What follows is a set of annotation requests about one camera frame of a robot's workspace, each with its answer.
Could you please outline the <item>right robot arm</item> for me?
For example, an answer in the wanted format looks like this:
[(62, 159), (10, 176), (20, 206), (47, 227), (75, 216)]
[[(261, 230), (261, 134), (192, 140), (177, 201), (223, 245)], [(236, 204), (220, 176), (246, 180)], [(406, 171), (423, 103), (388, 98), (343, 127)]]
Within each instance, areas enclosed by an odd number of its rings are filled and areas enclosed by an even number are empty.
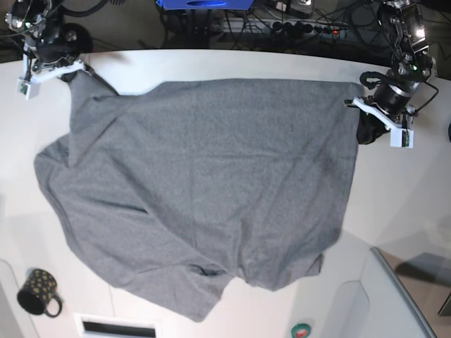
[(67, 23), (66, 16), (84, 18), (101, 10), (108, 2), (98, 1), (84, 11), (73, 11), (63, 1), (14, 1), (5, 15), (10, 34), (5, 38), (23, 39), (23, 75), (20, 91), (53, 77), (63, 77), (79, 70), (94, 71), (80, 56), (93, 49), (92, 37), (77, 23)]

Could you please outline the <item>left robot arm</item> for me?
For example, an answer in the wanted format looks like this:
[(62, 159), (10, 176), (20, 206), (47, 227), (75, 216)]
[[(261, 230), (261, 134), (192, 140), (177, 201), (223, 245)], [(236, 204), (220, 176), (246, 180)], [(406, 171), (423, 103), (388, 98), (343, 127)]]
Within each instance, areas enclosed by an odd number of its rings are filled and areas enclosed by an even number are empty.
[(412, 124), (438, 95), (430, 83), (434, 60), (417, 1), (381, 1), (376, 19), (392, 50), (386, 73), (362, 73), (360, 83), (373, 91), (346, 105), (360, 112), (357, 141), (368, 145), (390, 135), (391, 147), (412, 148)]

